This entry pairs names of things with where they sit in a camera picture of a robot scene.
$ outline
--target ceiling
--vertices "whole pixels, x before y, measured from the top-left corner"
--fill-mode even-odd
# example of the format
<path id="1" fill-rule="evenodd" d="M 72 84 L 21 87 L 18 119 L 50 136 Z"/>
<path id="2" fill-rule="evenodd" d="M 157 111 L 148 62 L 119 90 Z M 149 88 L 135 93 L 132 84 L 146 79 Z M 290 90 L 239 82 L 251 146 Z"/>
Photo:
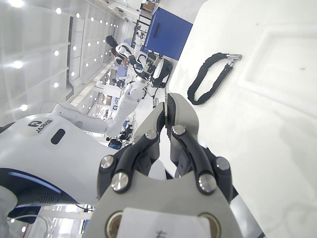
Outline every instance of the ceiling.
<path id="1" fill-rule="evenodd" d="M 75 97 L 112 60 L 103 40 L 127 27 L 98 0 L 21 0 L 20 8 L 8 1 L 0 0 L 0 126 Z"/>

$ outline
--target blue light strip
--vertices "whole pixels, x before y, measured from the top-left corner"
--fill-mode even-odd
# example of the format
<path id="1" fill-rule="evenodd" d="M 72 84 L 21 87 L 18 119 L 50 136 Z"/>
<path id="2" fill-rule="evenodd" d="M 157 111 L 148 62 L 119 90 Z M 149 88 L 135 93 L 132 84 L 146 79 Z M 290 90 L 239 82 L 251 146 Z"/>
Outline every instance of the blue light strip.
<path id="1" fill-rule="evenodd" d="M 20 173 L 15 173 L 15 172 L 9 172 L 9 175 L 12 175 L 12 176 L 16 176 L 16 177 L 20 177 L 20 178 L 24 178 L 24 179 L 27 179 L 27 180 L 30 180 L 30 181 L 33 181 L 33 182 L 36 182 L 40 185 L 43 185 L 59 194 L 61 194 L 61 191 L 57 188 L 55 188 L 54 186 L 51 186 L 50 184 L 42 181 L 42 180 L 39 180 L 39 179 L 36 179 L 34 177 L 31 177 L 31 176 L 28 176 L 28 175 L 24 175 L 24 174 L 20 174 Z"/>

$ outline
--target label sticker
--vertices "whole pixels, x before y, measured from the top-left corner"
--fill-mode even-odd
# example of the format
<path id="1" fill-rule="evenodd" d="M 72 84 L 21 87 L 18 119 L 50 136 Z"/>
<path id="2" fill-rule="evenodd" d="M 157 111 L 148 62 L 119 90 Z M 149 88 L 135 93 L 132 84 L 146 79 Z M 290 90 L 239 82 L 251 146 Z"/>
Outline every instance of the label sticker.
<path id="1" fill-rule="evenodd" d="M 22 134 L 28 136 L 35 136 L 39 135 L 49 126 L 52 124 L 53 119 L 47 117 L 39 117 L 31 121 L 28 125 L 24 127 L 22 130 Z"/>
<path id="2" fill-rule="evenodd" d="M 210 238 L 206 218 L 126 208 L 117 238 Z"/>

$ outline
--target white table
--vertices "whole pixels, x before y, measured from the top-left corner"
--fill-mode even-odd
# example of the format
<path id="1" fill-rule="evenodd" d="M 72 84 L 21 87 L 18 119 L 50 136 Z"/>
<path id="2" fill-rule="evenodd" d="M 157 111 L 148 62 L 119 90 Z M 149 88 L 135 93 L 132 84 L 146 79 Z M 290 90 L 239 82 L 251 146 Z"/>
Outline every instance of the white table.
<path id="1" fill-rule="evenodd" d="M 317 0 L 209 0 L 169 89 L 205 59 L 242 54 L 220 90 L 193 106 L 199 138 L 231 163 L 233 183 L 268 238 L 317 237 Z M 197 90 L 209 91 L 216 63 Z"/>

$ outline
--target blue cabinet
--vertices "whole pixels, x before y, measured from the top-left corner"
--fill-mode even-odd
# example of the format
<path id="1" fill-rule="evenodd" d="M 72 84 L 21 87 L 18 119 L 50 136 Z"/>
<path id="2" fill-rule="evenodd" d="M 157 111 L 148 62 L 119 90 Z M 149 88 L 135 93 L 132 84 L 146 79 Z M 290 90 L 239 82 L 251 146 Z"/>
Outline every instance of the blue cabinet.
<path id="1" fill-rule="evenodd" d="M 192 26 L 191 23 L 159 7 L 152 16 L 145 46 L 149 50 L 178 60 Z"/>

